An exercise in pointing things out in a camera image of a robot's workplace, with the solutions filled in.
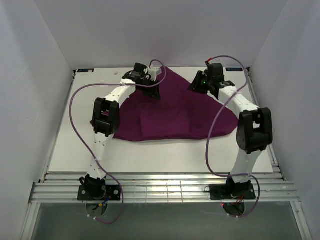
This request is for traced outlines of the purple cloth mat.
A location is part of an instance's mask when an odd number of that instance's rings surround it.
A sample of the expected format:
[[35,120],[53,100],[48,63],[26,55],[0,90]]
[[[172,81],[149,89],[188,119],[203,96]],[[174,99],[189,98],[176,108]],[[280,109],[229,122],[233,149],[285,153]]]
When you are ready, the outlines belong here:
[[114,138],[130,142],[203,140],[231,134],[238,126],[235,114],[206,94],[189,90],[190,83],[162,67],[155,88],[159,99],[139,88],[119,108],[119,129]]

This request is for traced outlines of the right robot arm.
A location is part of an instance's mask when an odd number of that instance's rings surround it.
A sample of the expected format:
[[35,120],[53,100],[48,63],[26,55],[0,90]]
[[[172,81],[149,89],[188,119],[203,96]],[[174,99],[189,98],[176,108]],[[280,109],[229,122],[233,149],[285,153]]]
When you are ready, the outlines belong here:
[[237,117],[236,142],[238,154],[231,172],[226,176],[226,187],[243,187],[251,183],[252,171],[257,159],[273,142],[272,114],[269,108],[260,108],[241,93],[242,87],[225,79],[221,63],[205,62],[206,69],[198,71],[189,90],[199,94],[212,94],[223,105],[217,112],[210,131],[225,108]]

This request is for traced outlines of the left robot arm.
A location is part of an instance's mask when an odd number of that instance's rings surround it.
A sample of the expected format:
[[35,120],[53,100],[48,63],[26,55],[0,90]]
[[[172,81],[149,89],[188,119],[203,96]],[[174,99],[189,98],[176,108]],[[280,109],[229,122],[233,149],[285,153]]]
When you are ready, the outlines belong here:
[[120,127],[120,107],[136,91],[147,97],[160,100],[160,67],[136,63],[133,70],[122,77],[119,86],[103,98],[94,101],[91,125],[94,131],[94,158],[87,171],[85,182],[92,181],[95,185],[105,181],[106,173],[101,162],[106,159],[107,146]]

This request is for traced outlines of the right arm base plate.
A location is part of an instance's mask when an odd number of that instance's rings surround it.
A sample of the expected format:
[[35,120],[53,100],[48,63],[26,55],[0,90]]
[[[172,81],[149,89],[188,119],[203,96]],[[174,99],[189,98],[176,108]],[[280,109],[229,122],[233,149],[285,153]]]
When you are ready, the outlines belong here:
[[204,188],[205,193],[210,194],[211,200],[255,200],[256,194],[253,185],[250,183],[245,187],[227,189],[226,184],[210,184]]

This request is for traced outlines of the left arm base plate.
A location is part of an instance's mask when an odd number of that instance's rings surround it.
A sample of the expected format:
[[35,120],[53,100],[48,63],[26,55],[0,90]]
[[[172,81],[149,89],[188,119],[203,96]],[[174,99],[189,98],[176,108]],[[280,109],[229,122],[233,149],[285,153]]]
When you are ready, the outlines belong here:
[[76,199],[78,201],[119,201],[122,198],[121,193],[120,186],[115,184],[102,186],[97,191],[81,185]]

